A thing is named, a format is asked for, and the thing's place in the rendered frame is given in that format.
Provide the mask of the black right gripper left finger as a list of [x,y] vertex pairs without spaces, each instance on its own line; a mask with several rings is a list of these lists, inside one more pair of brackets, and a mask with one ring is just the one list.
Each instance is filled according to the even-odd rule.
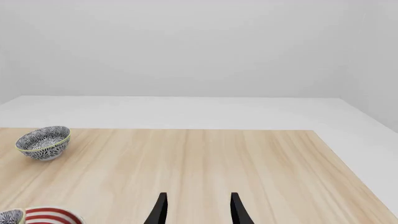
[[167,219],[167,193],[161,192],[144,224],[165,224]]

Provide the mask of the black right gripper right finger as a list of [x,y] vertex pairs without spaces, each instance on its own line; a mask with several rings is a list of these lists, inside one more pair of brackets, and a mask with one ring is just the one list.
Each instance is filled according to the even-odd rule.
[[231,193],[230,210],[233,224],[254,224],[236,192]]

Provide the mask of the red striped white plate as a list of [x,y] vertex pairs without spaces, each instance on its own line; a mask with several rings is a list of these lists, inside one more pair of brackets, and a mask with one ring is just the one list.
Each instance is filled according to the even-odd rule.
[[25,224],[86,224],[84,219],[65,208],[33,207],[25,209]]

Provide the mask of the black patterned bowl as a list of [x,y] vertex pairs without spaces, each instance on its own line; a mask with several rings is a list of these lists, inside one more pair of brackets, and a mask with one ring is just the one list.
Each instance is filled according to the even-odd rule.
[[66,126],[48,126],[21,136],[16,141],[16,148],[31,159],[49,161],[66,150],[70,138],[71,131]]
[[0,212],[0,224],[25,224],[25,211],[13,209]]

